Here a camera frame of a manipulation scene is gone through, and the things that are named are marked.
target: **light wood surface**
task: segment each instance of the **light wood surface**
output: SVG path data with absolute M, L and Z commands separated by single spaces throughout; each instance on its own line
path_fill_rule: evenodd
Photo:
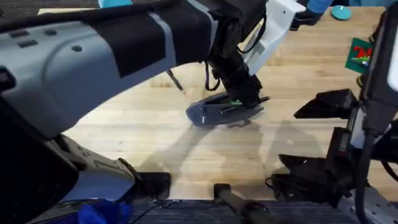
M 99 106 L 66 135 L 104 156 L 123 157 L 138 171 L 172 173 L 170 198 L 211 199 L 214 183 L 230 183 L 244 197 L 272 199 L 264 180 L 283 170 L 277 155 L 324 156 L 333 127 L 346 125 L 340 119 L 296 120 L 293 114 L 320 91 L 358 93 L 358 74 L 344 67 L 345 60 L 352 38 L 367 40 L 383 8 L 351 10 L 349 21 L 327 12 L 315 27 L 289 33 L 257 74 L 262 95 L 273 99 L 250 125 L 191 125 L 185 109 L 211 95 L 204 66 L 193 63 L 173 69 L 186 95 L 163 73 Z M 372 163 L 369 179 L 389 200 L 398 199 L 396 183 L 379 162 Z

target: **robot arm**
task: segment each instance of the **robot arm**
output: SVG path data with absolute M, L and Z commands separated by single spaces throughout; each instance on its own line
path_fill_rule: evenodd
M 271 7 L 275 10 L 266 22 L 267 41 L 260 41 L 256 53 L 244 55 L 246 63 L 256 64 L 251 75 L 266 60 L 258 56 L 269 56 L 294 14 L 304 10 L 293 1 L 272 2 L 276 7 Z M 218 68 L 218 78 L 228 93 L 233 92 L 232 98 L 254 106 L 260 87 L 252 90 L 248 82 L 241 83 L 254 77 L 249 78 L 247 70 L 232 74 L 226 67 L 236 62 L 236 67 L 242 66 L 236 46 L 265 10 L 260 0 L 166 0 L 3 24 L 0 73 L 9 80 L 1 96 L 50 139 L 124 90 L 172 67 L 208 60 Z
M 70 17 L 81 14 L 82 20 L 70 22 L 49 15 L 45 21 L 54 24 L 3 32 L 1 73 L 12 83 L 1 96 L 50 139 L 114 95 L 206 59 L 218 21 L 204 5 L 174 1 L 154 8 L 97 20 L 92 18 L 119 10 L 73 12 Z

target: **blue object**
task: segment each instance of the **blue object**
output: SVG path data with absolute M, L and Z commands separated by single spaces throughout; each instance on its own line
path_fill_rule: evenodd
M 344 6 L 335 6 L 331 9 L 331 15 L 338 20 L 348 20 L 351 18 L 351 10 Z
M 132 0 L 98 0 L 99 6 L 102 7 L 115 7 L 127 6 L 132 4 Z
M 310 0 L 307 4 L 307 9 L 321 14 L 329 8 L 332 2 L 333 0 Z
M 79 211 L 61 217 L 48 224 L 127 224 L 132 215 L 132 206 L 102 200 L 83 205 Z

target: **wooden table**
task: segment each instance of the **wooden table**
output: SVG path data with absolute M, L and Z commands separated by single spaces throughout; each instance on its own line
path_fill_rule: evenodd
M 367 40 L 383 8 L 351 10 L 349 21 L 327 12 L 315 27 L 288 35 L 257 74 L 262 95 L 273 99 L 248 126 L 191 125 L 185 109 L 211 94 L 205 91 L 204 66 L 193 63 L 173 69 L 186 95 L 163 73 L 99 106 L 66 134 L 104 156 L 127 159 L 138 171 L 170 172 L 173 199 L 211 199 L 214 183 L 230 183 L 247 198 L 272 199 L 264 180 L 281 170 L 277 155 L 324 156 L 333 127 L 346 125 L 340 119 L 297 120 L 293 114 L 318 92 L 359 92 L 358 74 L 344 67 L 345 60 L 352 38 Z M 397 185 L 380 162 L 372 163 L 369 179 L 389 200 L 398 199 Z

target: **teal object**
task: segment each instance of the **teal object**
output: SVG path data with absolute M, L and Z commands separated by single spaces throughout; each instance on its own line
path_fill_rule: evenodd
M 335 6 L 331 9 L 331 15 L 338 20 L 351 18 L 351 10 L 345 6 Z
M 101 8 L 127 6 L 132 4 L 132 0 L 98 0 L 98 4 Z

